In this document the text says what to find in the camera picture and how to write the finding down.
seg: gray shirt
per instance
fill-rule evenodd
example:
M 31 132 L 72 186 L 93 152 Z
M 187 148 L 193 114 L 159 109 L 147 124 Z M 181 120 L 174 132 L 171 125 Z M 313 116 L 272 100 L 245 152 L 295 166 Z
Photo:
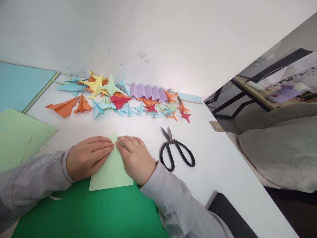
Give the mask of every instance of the gray shirt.
M 72 185 L 66 169 L 68 152 L 30 159 L 0 174 L 0 233 L 41 199 Z M 170 237 L 233 238 L 227 225 L 194 199 L 185 183 L 160 162 L 140 191 L 154 200 Z

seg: light green paper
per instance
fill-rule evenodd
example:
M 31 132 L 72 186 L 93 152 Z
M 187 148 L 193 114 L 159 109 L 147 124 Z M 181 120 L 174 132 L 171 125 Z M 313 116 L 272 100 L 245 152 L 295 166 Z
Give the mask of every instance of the light green paper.
M 10 170 L 21 163 L 30 140 L 31 138 L 25 135 L 17 138 L 8 136 L 1 140 L 0 173 Z
M 115 86 L 115 82 L 113 81 L 113 77 L 112 74 L 110 74 L 109 80 L 108 80 L 108 84 L 99 87 L 100 89 L 105 89 L 109 96 L 111 97 L 115 92 L 119 92 L 119 93 L 123 93 L 123 91 L 121 89 L 119 89 L 118 87 Z
M 156 104 L 156 109 L 158 110 L 158 111 L 160 111 L 160 112 L 164 112 L 165 110 L 165 108 L 167 108 L 167 106 L 165 106 L 165 105 L 163 105 L 163 104 Z
M 103 101 L 105 104 L 109 104 L 110 98 L 104 95 L 101 101 Z
M 0 173 L 4 171 L 2 168 L 9 164 L 8 160 L 18 161 L 11 163 L 13 168 L 30 159 L 57 131 L 57 128 L 14 109 L 1 112 Z
M 171 104 L 168 108 L 169 108 L 170 110 L 175 110 L 175 109 L 176 109 L 175 103 Z
M 117 138 L 118 135 L 115 132 L 109 136 L 113 144 L 116 144 Z M 115 145 L 106 162 L 91 177 L 89 191 L 130 185 L 133 185 L 133 179 L 126 173 L 123 158 Z

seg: white wall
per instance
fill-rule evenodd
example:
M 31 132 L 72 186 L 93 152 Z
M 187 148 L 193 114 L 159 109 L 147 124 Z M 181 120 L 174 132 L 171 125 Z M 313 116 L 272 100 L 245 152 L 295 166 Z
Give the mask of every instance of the white wall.
M 0 60 L 204 99 L 316 11 L 311 0 L 2 0 Z

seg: finger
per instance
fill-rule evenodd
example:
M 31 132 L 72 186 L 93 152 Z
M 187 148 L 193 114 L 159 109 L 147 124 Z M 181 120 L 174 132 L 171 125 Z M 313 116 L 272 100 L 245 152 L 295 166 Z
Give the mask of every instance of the finger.
M 128 151 L 128 149 L 125 148 L 124 146 L 122 146 L 122 145 L 120 144 L 120 142 L 118 142 L 118 141 L 116 142 L 116 147 L 117 147 L 117 149 L 118 149 L 120 155 L 122 156 L 123 161 L 125 161 L 126 158 L 128 157 L 128 155 L 130 154 L 130 151 Z
M 107 158 L 109 157 L 110 153 L 106 156 L 102 157 L 100 160 L 96 161 L 90 168 L 91 175 L 94 175 L 98 169 L 106 162 Z
M 120 141 L 130 152 L 135 151 L 137 148 L 129 139 L 125 137 L 118 137 L 118 141 Z
M 90 156 L 90 163 L 94 164 L 96 161 L 100 160 L 102 157 L 106 156 L 111 151 L 113 151 L 113 147 L 102 148 L 92 152 Z
M 140 146 L 142 146 L 142 147 L 146 148 L 146 146 L 145 146 L 145 144 L 144 144 L 143 140 L 141 140 L 139 137 L 133 137 L 133 138 L 134 138 L 134 139 L 136 139 L 136 140 L 138 141 L 138 143 L 140 144 Z
M 124 136 L 124 137 L 129 139 L 136 147 L 141 147 L 139 142 L 136 139 L 134 139 L 133 137 L 131 137 L 131 136 Z
M 95 152 L 96 150 L 106 148 L 106 147 L 114 147 L 115 145 L 110 142 L 95 142 L 87 145 L 87 148 L 91 152 Z
M 90 137 L 82 142 L 85 142 L 86 144 L 91 144 L 91 143 L 95 143 L 95 142 L 112 142 L 108 137 L 102 137 L 102 136 L 98 136 L 98 137 Z

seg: stack of paper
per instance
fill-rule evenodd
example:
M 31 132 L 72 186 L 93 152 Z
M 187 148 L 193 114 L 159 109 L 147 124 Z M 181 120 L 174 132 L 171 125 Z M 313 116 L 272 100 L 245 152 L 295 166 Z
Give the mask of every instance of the stack of paper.
M 57 128 L 13 109 L 0 113 L 0 173 L 30 159 Z
M 59 75 L 56 71 L 0 62 L 0 112 L 13 108 L 25 113 Z
M 117 138 L 116 133 L 109 136 L 113 144 L 116 144 Z M 133 179 L 126 173 L 123 158 L 115 146 L 106 162 L 91 177 L 89 191 L 130 185 L 133 185 Z

